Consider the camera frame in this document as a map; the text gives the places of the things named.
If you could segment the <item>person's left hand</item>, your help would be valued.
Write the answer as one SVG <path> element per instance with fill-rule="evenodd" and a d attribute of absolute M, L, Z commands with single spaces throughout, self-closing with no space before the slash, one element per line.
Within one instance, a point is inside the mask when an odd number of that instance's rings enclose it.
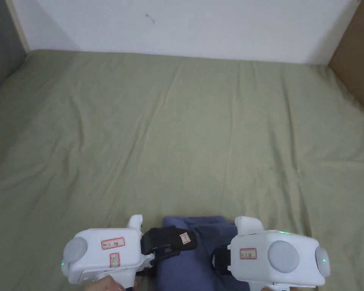
<path fill-rule="evenodd" d="M 100 280 L 91 282 L 83 288 L 84 291 L 128 291 L 121 284 L 116 282 L 113 277 L 106 276 Z"/>

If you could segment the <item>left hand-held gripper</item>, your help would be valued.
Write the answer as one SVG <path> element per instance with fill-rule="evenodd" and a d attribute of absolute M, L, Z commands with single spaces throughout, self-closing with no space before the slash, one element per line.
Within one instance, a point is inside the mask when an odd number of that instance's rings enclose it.
<path fill-rule="evenodd" d="M 133 215 L 125 228 L 90 228 L 65 246 L 62 273 L 70 284 L 81 285 L 111 276 L 123 288 L 133 288 L 138 272 L 150 268 L 156 277 L 160 262 L 198 247 L 194 231 L 175 226 L 152 229 L 154 254 L 142 254 L 143 216 Z"/>

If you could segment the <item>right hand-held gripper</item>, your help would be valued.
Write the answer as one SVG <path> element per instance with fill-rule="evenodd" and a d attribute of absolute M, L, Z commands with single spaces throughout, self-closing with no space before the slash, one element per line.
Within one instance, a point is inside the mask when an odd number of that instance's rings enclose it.
<path fill-rule="evenodd" d="M 237 235 L 213 252 L 213 267 L 247 282 L 251 291 L 316 288 L 330 276 L 328 253 L 316 239 L 265 230 L 253 217 L 238 216 L 235 225 Z"/>

